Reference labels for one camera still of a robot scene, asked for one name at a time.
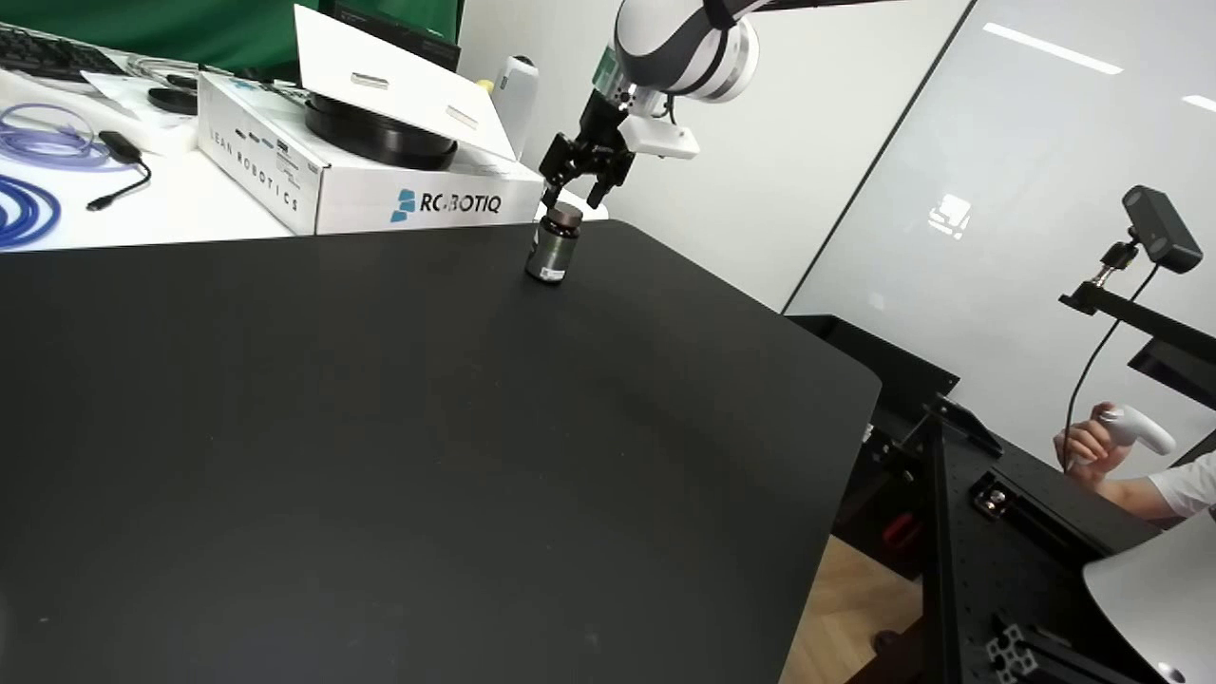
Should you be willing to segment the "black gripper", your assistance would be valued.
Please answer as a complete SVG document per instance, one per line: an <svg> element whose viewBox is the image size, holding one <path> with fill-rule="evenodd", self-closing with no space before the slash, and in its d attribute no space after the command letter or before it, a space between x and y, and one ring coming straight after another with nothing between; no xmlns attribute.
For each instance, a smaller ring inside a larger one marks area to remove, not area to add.
<svg viewBox="0 0 1216 684"><path fill-rule="evenodd" d="M609 95L590 95L575 136L553 136L538 159L543 214L553 209L559 190L580 175L591 175L583 207L599 209L609 190L632 171L633 151L628 147L618 122L628 112Z"/></svg>

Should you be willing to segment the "operator forearm white sleeve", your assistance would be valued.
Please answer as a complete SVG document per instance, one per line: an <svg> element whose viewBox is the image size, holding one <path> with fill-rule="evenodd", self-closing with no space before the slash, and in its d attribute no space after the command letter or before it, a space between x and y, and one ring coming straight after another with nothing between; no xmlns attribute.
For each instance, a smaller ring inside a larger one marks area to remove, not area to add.
<svg viewBox="0 0 1216 684"><path fill-rule="evenodd" d="M1145 480L1102 480L1098 496L1134 521L1178 526L1216 504L1216 456L1198 456Z"/></svg>

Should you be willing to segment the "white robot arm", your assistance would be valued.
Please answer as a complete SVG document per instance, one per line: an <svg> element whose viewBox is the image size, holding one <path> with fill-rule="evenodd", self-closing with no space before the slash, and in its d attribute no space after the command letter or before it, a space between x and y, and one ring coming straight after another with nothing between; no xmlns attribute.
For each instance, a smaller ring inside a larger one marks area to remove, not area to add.
<svg viewBox="0 0 1216 684"><path fill-rule="evenodd" d="M760 60L751 10L855 8L877 0L618 0L575 136L538 159L543 207L590 175L599 207L637 156L696 159L700 142L677 122L680 98L728 104Z"/></svg>

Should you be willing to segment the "operator hand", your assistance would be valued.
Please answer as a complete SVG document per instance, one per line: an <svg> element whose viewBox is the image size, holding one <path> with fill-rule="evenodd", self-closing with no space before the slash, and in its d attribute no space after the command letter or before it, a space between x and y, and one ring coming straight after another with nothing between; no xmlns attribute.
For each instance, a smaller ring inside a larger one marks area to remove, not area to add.
<svg viewBox="0 0 1216 684"><path fill-rule="evenodd" d="M1127 446L1122 446L1102 421L1086 420L1052 437L1058 466L1079 482L1098 482L1108 473L1117 473L1127 456Z"/></svg>

